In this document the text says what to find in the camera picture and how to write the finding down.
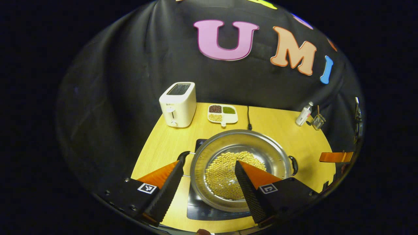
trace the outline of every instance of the pot handle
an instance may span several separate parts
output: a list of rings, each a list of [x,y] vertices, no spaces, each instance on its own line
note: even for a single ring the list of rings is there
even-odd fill
[[[190,151],[185,151],[185,152],[182,152],[182,153],[178,156],[177,160],[181,160],[181,159],[185,160],[185,159],[186,159],[186,156],[187,156],[187,155],[189,155],[189,153],[190,153]]]
[[[296,159],[292,156],[289,156],[289,158],[290,160],[292,160],[292,167],[293,167],[293,174],[291,175],[294,176],[298,172],[298,162],[296,162]]]

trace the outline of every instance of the white toaster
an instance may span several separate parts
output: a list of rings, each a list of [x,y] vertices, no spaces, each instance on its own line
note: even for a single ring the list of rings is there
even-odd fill
[[[160,97],[161,110],[167,125],[188,127],[196,111],[194,82],[176,82]]]

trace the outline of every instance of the letter u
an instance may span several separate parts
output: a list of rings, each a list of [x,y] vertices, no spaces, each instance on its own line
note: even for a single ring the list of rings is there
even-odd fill
[[[194,23],[200,52],[209,58],[227,61],[239,60],[250,54],[254,31],[260,27],[248,22],[233,22],[232,25],[238,28],[238,45],[234,49],[225,49],[218,44],[219,27],[223,25],[224,22],[220,20],[201,20]]]

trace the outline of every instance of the dry beans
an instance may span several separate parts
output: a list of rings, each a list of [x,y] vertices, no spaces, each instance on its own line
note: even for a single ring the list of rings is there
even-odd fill
[[[221,112],[222,107],[220,105],[211,105],[209,107],[209,112],[217,112],[220,113]]]
[[[217,196],[229,199],[244,199],[240,184],[235,176],[235,162],[241,160],[266,171],[265,165],[247,151],[240,153],[226,152],[218,155],[205,172],[205,181]]]
[[[235,110],[231,107],[223,107],[222,110],[224,111],[224,113],[232,113],[232,114],[235,113]]]
[[[216,115],[216,114],[209,114],[209,119],[215,122],[221,122],[222,121],[222,115]]]

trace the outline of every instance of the red beans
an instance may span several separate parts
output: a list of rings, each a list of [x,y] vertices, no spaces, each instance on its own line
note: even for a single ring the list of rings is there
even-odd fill
[[[220,105],[211,105],[209,107],[209,112],[222,112],[222,107]]]

